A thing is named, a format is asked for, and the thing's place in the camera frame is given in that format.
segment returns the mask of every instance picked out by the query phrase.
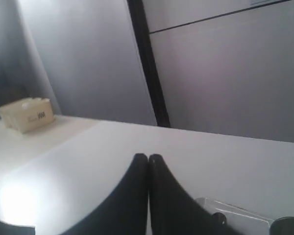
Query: white desk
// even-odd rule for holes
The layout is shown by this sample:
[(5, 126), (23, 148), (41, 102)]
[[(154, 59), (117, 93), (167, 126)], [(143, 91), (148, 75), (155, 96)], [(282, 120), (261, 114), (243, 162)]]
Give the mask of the white desk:
[[(11, 144), (17, 137), (2, 138), (11, 146), (4, 146), (0, 156), (28, 157), (17, 164), (7, 163), (10, 157), (0, 161), (5, 171), (0, 175), (1, 220), (34, 225), (37, 235), (64, 232), (109, 195), (137, 152), (162, 154), (193, 198), (211, 197), (271, 218), (294, 216), (293, 143), (62, 119), (83, 130), (63, 126), (58, 131), (67, 134), (58, 135), (67, 138), (59, 142), (56, 134), (41, 130), (43, 136), (32, 134), (33, 140), (28, 137), (20, 148)], [(37, 148), (43, 150), (34, 157)]]

